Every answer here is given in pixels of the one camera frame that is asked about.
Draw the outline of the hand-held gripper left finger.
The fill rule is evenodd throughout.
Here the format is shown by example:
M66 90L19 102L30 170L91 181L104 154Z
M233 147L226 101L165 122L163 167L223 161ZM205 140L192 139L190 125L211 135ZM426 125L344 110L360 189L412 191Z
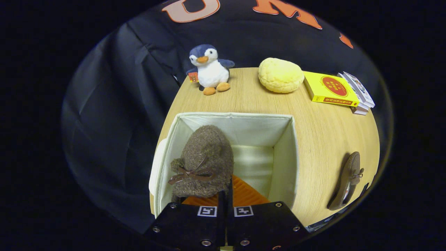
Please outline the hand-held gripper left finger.
M162 249L220 249L226 244L227 199L217 195L217 206L168 203L144 237Z

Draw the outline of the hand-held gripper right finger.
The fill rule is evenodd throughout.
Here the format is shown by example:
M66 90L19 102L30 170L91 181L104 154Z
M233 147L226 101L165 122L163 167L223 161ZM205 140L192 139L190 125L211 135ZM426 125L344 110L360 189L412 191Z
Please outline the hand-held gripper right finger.
M266 202L233 175L226 210L226 244L230 249L292 249L307 238L309 232L285 202Z

